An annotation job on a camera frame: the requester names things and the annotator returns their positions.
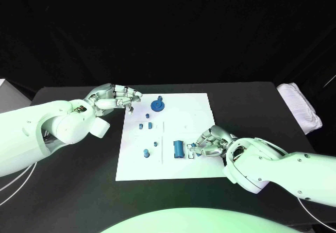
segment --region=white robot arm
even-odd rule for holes
[[[0,114],[0,177],[21,170],[87,133],[102,138],[109,124],[97,118],[113,108],[128,108],[142,94],[105,84],[83,100],[53,101]]]
[[[219,126],[204,131],[190,151],[226,157],[223,174],[249,192],[270,181],[295,197],[336,207],[336,157],[286,153],[259,138],[237,139]]]

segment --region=blue cylinder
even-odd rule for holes
[[[164,109],[162,97],[158,96],[157,100],[154,100],[149,104],[149,108],[154,112],[159,112]]]
[[[184,152],[183,152],[183,141],[174,141],[172,142],[172,149],[174,149],[174,158],[184,158]]]
[[[144,149],[144,157],[146,158],[148,157],[148,150]]]
[[[191,147],[195,147],[195,144],[194,144],[194,143],[191,143]],[[197,157],[200,156],[200,154],[197,154],[197,153],[195,153],[195,155],[197,155]]]

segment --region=white towel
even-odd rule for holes
[[[295,83],[281,84],[276,89],[295,117],[296,123],[301,126],[302,132],[304,134],[308,134],[321,127],[321,121],[315,115],[314,108],[309,105]]]

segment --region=black backdrop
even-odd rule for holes
[[[43,86],[295,82],[327,125],[309,140],[334,153],[334,1],[11,0],[0,20],[0,75],[30,98]]]

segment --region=grey table surface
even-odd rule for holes
[[[288,152],[314,152],[272,83],[129,87],[144,94],[207,93],[214,123],[237,137],[262,138]],[[31,105],[82,99],[92,88],[44,87]],[[285,225],[315,223],[295,197],[273,183],[255,195],[226,178],[116,182],[123,109],[102,118],[110,124],[102,139],[87,135],[38,161],[25,185],[0,207],[0,232],[95,233],[132,216],[177,207],[232,210]],[[0,186],[17,175],[2,177]],[[0,193],[1,200],[21,182]],[[321,221],[336,222],[336,208],[304,204]]]

